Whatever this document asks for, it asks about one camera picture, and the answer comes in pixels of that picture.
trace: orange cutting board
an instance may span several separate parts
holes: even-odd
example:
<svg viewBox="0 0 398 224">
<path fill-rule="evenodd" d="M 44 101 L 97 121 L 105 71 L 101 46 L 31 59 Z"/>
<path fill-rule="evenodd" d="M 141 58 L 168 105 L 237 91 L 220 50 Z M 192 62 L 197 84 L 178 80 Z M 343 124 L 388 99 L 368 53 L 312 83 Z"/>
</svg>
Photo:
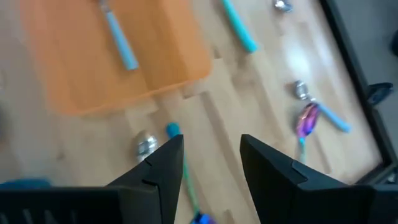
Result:
<svg viewBox="0 0 398 224">
<path fill-rule="evenodd" d="M 187 0 L 110 0 L 139 62 L 127 71 L 96 0 L 20 0 L 49 102 L 65 114 L 122 108 L 207 76 L 211 60 Z"/>
</svg>

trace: utensil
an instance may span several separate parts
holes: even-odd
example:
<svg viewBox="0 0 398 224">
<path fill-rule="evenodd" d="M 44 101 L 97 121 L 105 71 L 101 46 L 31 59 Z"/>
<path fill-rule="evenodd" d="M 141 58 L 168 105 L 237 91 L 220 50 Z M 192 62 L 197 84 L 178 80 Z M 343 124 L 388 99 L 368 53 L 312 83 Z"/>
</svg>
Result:
<svg viewBox="0 0 398 224">
<path fill-rule="evenodd" d="M 99 3 L 101 5 L 103 12 L 105 13 L 106 19 L 108 20 L 109 27 L 111 28 L 114 41 L 116 43 L 116 46 L 118 47 L 124 66 L 126 67 L 127 70 L 137 69 L 138 62 L 130 48 L 127 38 L 124 36 L 124 33 L 120 28 L 116 16 L 109 8 L 106 0 L 99 0 Z"/>
<path fill-rule="evenodd" d="M 150 132 L 143 130 L 136 136 L 137 159 L 142 162 L 157 149 L 157 139 Z"/>
<path fill-rule="evenodd" d="M 312 102 L 316 102 L 317 99 L 312 97 L 309 93 L 307 85 L 301 81 L 297 80 L 295 82 L 295 94 L 300 100 L 307 100 L 309 99 Z M 332 112 L 330 109 L 328 109 L 325 105 L 317 102 L 319 110 L 325 114 L 329 120 L 340 130 L 348 133 L 351 131 L 351 126 L 347 123 L 345 123 L 342 119 L 340 119 L 334 112 Z"/>
<path fill-rule="evenodd" d="M 319 105 L 309 103 L 298 117 L 296 134 L 300 142 L 300 162 L 305 163 L 305 138 L 312 133 L 319 117 Z"/>
<path fill-rule="evenodd" d="M 171 139 L 176 135 L 181 134 L 180 126 L 177 123 L 169 123 L 166 126 L 166 133 Z M 183 163 L 183 176 L 185 182 L 187 183 L 188 194 L 191 200 L 193 211 L 195 213 L 195 216 L 193 217 L 191 224 L 216 224 L 216 222 L 210 215 L 207 215 L 200 211 L 197 195 L 195 193 L 195 189 L 193 188 L 193 183 L 189 174 L 189 168 L 185 156 Z"/>
<path fill-rule="evenodd" d="M 223 0 L 223 5 L 228 15 L 229 21 L 231 22 L 236 35 L 241 40 L 243 47 L 249 53 L 255 52 L 257 50 L 257 44 L 244 26 L 232 3 L 229 0 Z"/>
<path fill-rule="evenodd" d="M 282 12 L 292 12 L 293 5 L 287 2 L 287 0 L 275 0 L 275 8 Z"/>
</svg>

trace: wooden floor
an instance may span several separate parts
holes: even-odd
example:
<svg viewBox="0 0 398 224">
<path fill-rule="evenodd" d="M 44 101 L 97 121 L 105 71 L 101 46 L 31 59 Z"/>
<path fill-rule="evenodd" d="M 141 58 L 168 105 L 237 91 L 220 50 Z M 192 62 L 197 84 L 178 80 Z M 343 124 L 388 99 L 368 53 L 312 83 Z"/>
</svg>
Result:
<svg viewBox="0 0 398 224">
<path fill-rule="evenodd" d="M 100 186 L 134 167 L 132 138 L 143 129 L 164 143 L 168 122 L 180 123 L 200 205 L 219 223 L 258 223 L 243 176 L 239 140 L 251 134 L 298 158 L 294 123 L 305 102 L 292 95 L 297 79 L 348 121 L 345 134 L 325 118 L 307 140 L 307 165 L 354 183 L 381 161 L 353 86 L 317 1 L 293 1 L 280 14 L 271 0 L 233 0 L 259 50 L 248 55 L 220 1 L 192 1 L 213 57 L 205 80 L 122 111 L 70 117 L 45 105 L 17 7 L 0 0 L 0 179 L 45 176 L 57 185 Z M 182 185 L 176 223 L 192 209 Z"/>
</svg>

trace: black frame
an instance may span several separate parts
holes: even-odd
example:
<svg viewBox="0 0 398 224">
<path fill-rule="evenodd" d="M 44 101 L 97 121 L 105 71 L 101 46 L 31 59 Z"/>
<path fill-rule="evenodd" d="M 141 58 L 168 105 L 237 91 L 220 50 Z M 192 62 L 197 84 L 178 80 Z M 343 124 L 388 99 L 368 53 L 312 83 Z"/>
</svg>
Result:
<svg viewBox="0 0 398 224">
<path fill-rule="evenodd" d="M 368 83 L 365 80 L 361 67 L 359 66 L 358 59 L 356 58 L 352 44 L 349 41 L 346 27 L 342 23 L 341 16 L 334 1 L 319 0 L 319 2 L 341 52 L 341 56 L 343 57 L 349 76 L 353 82 L 355 92 L 371 127 L 382 158 L 381 164 L 362 177 L 357 184 L 383 184 L 393 172 L 397 171 L 397 154 L 392 147 L 379 112 L 368 103 Z"/>
</svg>

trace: teal handle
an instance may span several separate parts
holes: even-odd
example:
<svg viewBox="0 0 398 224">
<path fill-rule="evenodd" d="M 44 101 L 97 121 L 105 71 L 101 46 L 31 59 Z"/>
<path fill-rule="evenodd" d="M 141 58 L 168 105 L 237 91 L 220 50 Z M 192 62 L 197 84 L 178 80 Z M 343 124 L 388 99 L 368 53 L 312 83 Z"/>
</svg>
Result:
<svg viewBox="0 0 398 224">
<path fill-rule="evenodd" d="M 319 103 L 318 107 L 320 111 L 324 113 L 337 128 L 344 131 L 345 133 L 349 133 L 351 131 L 351 126 L 345 123 L 342 119 L 340 119 L 336 114 L 334 114 L 334 112 L 332 112 L 325 105 Z"/>
<path fill-rule="evenodd" d="M 169 123 L 166 126 L 166 133 L 169 136 L 169 138 L 171 139 L 171 138 L 175 137 L 176 135 L 181 134 L 180 126 L 177 123 Z M 187 183 L 188 194 L 189 194 L 189 197 L 190 197 L 190 200 L 192 203 L 194 213 L 195 214 L 200 213 L 197 195 L 195 193 L 195 189 L 193 188 L 193 183 L 192 183 L 192 179 L 189 174 L 189 168 L 188 168 L 188 164 L 187 164 L 187 160 L 185 159 L 185 156 L 184 156 L 184 163 L 183 163 L 183 176 Z"/>
<path fill-rule="evenodd" d="M 223 0 L 223 4 L 228 18 L 232 23 L 236 35 L 238 35 L 239 39 L 241 40 L 243 47 L 249 53 L 255 52 L 257 50 L 257 44 L 249 34 L 242 20 L 239 18 L 239 15 L 233 7 L 232 3 L 229 0 Z"/>
<path fill-rule="evenodd" d="M 124 36 L 122 29 L 119 26 L 118 20 L 114 16 L 113 12 L 106 12 L 106 18 L 112 31 L 112 35 L 116 46 L 118 47 L 120 56 L 122 57 L 123 64 L 127 70 L 137 69 L 138 62 L 132 53 L 129 42 Z"/>
</svg>

